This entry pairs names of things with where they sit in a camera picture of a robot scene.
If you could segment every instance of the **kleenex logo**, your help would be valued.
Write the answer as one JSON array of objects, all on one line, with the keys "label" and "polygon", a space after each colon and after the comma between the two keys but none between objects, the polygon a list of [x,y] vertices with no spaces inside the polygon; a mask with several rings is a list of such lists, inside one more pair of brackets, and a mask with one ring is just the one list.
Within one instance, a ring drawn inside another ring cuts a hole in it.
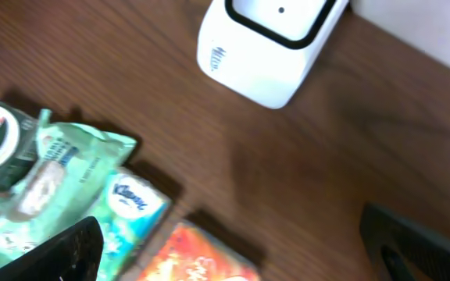
[{"label": "kleenex logo", "polygon": [[139,219],[157,212],[164,201],[146,182],[126,173],[109,178],[107,204],[125,219]]},{"label": "kleenex logo", "polygon": [[142,211],[147,204],[144,202],[143,199],[138,197],[133,191],[130,190],[130,186],[126,184],[115,184],[114,185],[114,194],[119,194],[123,196],[126,199],[119,199],[120,202],[129,205],[127,200],[133,201],[136,205],[138,210]]}]

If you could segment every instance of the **green plastic packet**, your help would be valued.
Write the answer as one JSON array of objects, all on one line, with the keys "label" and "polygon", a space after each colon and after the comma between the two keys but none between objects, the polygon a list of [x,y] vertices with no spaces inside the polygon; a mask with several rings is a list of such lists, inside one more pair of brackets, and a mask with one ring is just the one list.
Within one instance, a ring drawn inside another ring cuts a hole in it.
[{"label": "green plastic packet", "polygon": [[136,145],[92,126],[49,123],[51,113],[39,116],[36,164],[0,198],[0,268],[76,223]]}]

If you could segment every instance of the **wood grain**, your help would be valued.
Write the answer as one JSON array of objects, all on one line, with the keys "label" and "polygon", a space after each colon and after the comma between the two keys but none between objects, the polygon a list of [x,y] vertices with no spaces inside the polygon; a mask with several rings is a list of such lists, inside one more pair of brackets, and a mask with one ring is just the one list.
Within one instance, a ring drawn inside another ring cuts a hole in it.
[{"label": "wood grain", "polygon": [[131,276],[190,213],[265,280],[373,279],[365,201],[450,237],[449,69],[349,13],[269,110],[198,69],[208,4],[0,1],[0,98],[141,137],[130,166],[180,194]]}]

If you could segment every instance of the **white object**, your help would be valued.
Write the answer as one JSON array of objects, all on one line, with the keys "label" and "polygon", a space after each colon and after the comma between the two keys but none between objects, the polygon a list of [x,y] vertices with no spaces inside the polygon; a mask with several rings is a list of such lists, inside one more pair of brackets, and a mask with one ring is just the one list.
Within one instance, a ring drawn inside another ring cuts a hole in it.
[{"label": "white object", "polygon": [[197,60],[214,80],[266,106],[288,103],[348,0],[213,0]]},{"label": "white object", "polygon": [[351,0],[358,15],[450,67],[450,0]]}]

